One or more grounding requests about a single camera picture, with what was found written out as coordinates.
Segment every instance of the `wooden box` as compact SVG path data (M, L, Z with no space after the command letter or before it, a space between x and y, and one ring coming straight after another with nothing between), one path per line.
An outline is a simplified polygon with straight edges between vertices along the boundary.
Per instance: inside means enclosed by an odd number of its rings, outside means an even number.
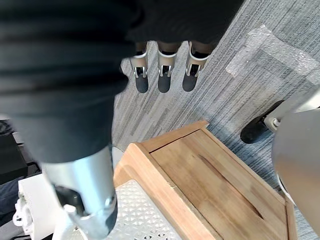
M186 240L296 240L293 204L198 121L132 143L114 182L135 179Z

